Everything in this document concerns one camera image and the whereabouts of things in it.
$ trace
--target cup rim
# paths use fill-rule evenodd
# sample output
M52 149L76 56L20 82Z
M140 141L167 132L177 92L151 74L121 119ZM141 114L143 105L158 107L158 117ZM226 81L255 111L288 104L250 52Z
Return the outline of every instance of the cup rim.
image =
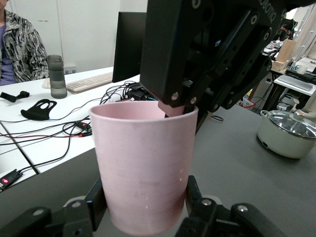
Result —
M157 103L158 101L125 101L122 103ZM173 116L173 117L167 117L167 118L157 118L157 119L127 119L127 118L112 118L112 117L106 117L106 116L101 116L99 114L94 113L92 110L95 109L96 107L100 107L100 106L108 106L111 105L113 103L107 103L107 104L102 104L102 105L97 105L97 106L93 106L90 110L89 110L89 114L90 115L94 115L97 118L100 119L106 119L109 121L119 121L119 122L159 122L159 121L173 121L173 120L178 120L178 119L184 119L188 116L191 116L194 113L198 112L198 107L195 106L194 110L186 113L186 114L182 114L182 115L178 115L178 116Z

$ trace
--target black monitor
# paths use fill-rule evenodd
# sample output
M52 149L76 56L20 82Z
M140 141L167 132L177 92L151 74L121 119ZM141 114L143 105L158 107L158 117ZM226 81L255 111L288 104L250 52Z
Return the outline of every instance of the black monitor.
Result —
M140 74L145 12L119 12L112 82Z

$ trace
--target purple shirt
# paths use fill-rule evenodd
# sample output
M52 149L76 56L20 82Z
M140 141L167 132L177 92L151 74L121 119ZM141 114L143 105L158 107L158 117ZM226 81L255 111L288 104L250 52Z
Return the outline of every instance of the purple shirt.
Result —
M3 35L5 33L6 25L0 27L0 49L2 54L2 68L1 68L1 78L0 85L9 85L16 83L14 74L13 74L13 66L12 61L9 59L4 43L3 43Z

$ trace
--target gray bottle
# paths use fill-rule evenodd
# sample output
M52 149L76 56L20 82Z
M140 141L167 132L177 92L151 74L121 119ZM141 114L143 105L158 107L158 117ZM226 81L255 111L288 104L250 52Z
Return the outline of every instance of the gray bottle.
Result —
M59 55L48 55L47 64L51 96L56 99L67 97L63 59Z

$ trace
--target pink cup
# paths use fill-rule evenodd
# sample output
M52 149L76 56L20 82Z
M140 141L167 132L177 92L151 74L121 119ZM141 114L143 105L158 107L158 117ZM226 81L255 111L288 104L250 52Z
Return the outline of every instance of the pink cup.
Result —
M90 111L111 220L130 235L172 228L182 214L198 109L171 118L157 101L116 102Z

